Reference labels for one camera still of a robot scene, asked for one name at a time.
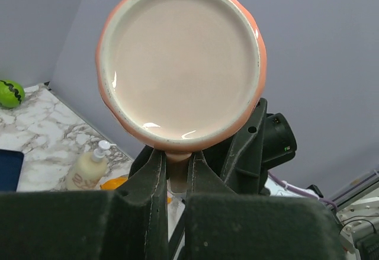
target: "lotion bottle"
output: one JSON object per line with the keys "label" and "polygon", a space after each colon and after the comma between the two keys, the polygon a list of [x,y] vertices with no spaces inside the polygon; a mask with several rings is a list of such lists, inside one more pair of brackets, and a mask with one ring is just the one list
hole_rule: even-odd
{"label": "lotion bottle", "polygon": [[101,140],[93,152],[80,155],[66,177],[67,190],[93,190],[107,171],[105,151],[110,148],[109,142]]}

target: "cable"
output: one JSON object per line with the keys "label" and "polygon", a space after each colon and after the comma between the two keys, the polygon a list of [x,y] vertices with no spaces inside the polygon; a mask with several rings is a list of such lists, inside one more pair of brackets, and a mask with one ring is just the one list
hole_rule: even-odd
{"label": "cable", "polygon": [[355,217],[379,217],[379,216],[353,216],[353,217],[348,217],[346,220],[341,220],[341,223],[344,223],[348,220],[354,219]]}
{"label": "cable", "polygon": [[342,228],[339,230],[339,233],[341,233],[341,231],[345,228],[345,226],[347,226],[347,225],[350,224],[350,223],[356,222],[356,221],[358,221],[358,220],[363,220],[363,221],[365,221],[365,222],[370,223],[370,225],[372,226],[372,230],[374,231],[374,233],[378,233],[378,232],[377,232],[377,229],[376,229],[375,226],[374,226],[374,224],[373,224],[372,222],[370,222],[369,220],[365,220],[365,219],[351,220],[351,221],[345,223],[345,224],[342,226]]}
{"label": "cable", "polygon": [[328,205],[331,205],[335,211],[337,212],[338,211],[338,206],[336,205],[336,203],[328,200],[328,199],[325,199],[325,198],[319,198],[311,193],[307,193],[307,192],[304,192],[302,190],[299,190],[293,186],[291,186],[291,184],[288,184],[286,182],[283,182],[281,181],[279,178],[275,177],[273,174],[271,174],[270,172],[268,173],[268,175],[270,176],[270,178],[275,182],[277,183],[279,186],[283,187],[283,188],[286,188],[287,190],[293,192],[293,193],[296,193],[298,195],[301,195],[303,197],[308,197],[308,198],[313,198],[313,199],[318,199],[319,201],[321,202],[324,202]]}

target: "green toy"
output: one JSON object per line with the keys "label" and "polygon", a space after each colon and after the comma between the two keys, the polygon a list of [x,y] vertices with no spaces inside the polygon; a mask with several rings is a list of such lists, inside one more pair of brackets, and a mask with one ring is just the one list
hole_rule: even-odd
{"label": "green toy", "polygon": [[24,98],[25,91],[20,84],[0,80],[0,106],[15,108],[23,102]]}

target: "marble countertop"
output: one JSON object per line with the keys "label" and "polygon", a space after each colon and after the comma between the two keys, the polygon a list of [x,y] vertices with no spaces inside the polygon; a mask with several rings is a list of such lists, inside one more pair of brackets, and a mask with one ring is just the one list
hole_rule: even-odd
{"label": "marble countertop", "polygon": [[[25,154],[18,192],[65,190],[69,168],[102,139],[44,85],[25,89],[25,100],[19,107],[0,108],[0,149]],[[132,159],[116,147],[107,152],[107,158],[108,170],[99,184],[130,170]],[[169,236],[183,210],[177,199],[168,205]]]}

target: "orange ceramic mug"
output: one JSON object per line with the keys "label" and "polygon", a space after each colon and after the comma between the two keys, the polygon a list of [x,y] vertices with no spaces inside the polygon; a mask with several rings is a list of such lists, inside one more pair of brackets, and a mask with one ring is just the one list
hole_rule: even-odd
{"label": "orange ceramic mug", "polygon": [[122,0],[96,65],[101,97],[120,124],[181,161],[247,122],[265,85],[266,50],[237,0]]}

